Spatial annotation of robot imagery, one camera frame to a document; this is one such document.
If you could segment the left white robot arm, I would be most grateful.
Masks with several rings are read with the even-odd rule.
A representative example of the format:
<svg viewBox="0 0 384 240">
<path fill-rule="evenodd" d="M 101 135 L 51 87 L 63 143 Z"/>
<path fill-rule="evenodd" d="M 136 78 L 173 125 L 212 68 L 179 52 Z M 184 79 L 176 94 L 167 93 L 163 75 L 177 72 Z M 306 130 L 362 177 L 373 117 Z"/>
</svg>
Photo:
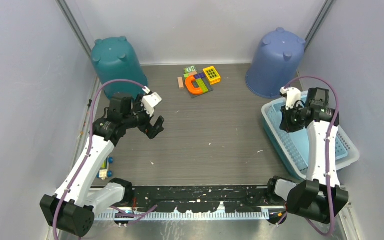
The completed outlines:
<svg viewBox="0 0 384 240">
<path fill-rule="evenodd" d="M 89 190 L 127 130 L 138 129 L 150 140 L 164 130 L 162 116 L 151 123 L 161 102 L 156 92 L 139 94 L 137 98 L 118 93 L 110 99 L 104 115 L 92 123 L 83 152 L 65 181 L 39 203 L 50 227 L 82 238 L 91 230 L 97 215 L 115 204 L 128 207 L 133 202 L 132 183 L 120 178 L 111 179 L 92 195 Z"/>
</svg>

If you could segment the blue plastic bucket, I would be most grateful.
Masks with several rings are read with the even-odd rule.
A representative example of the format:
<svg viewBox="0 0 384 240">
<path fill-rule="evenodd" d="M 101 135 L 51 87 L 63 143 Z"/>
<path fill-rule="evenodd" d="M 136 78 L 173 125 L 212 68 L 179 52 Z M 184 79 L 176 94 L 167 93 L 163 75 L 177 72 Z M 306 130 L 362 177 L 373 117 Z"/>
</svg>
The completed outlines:
<svg viewBox="0 0 384 240">
<path fill-rule="evenodd" d="M 273 99 L 296 75 L 304 57 L 306 40 L 278 27 L 259 42 L 245 75 L 248 89 L 255 95 Z"/>
</svg>

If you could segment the teal plastic bucket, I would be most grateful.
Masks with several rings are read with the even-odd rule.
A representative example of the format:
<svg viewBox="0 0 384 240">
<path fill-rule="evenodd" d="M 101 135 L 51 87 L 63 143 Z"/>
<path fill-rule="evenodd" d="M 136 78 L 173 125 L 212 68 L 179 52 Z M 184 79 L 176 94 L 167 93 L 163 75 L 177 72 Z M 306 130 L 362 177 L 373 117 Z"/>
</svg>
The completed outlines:
<svg viewBox="0 0 384 240">
<path fill-rule="evenodd" d="M 129 94 L 136 98 L 144 93 L 143 87 L 148 85 L 138 56 L 125 36 L 97 39 L 91 51 L 91 62 L 102 84 L 118 79 L 140 84 L 111 83 L 103 89 L 108 99 L 117 93 Z"/>
</svg>

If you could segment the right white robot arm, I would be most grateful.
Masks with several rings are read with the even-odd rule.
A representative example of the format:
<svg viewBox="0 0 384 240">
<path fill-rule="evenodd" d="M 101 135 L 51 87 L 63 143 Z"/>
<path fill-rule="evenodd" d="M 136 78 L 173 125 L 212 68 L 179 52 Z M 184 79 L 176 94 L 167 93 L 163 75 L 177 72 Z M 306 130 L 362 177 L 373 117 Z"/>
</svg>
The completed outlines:
<svg viewBox="0 0 384 240">
<path fill-rule="evenodd" d="M 297 184 L 274 176 L 268 182 L 265 198 L 271 205 L 284 201 L 289 214 L 331 225 L 349 200 L 349 193 L 341 189 L 337 175 L 339 112 L 329 106 L 328 89 L 309 89 L 305 101 L 301 93 L 295 87 L 281 88 L 285 106 L 280 109 L 280 129 L 287 133 L 306 129 L 309 140 L 306 178 Z"/>
</svg>

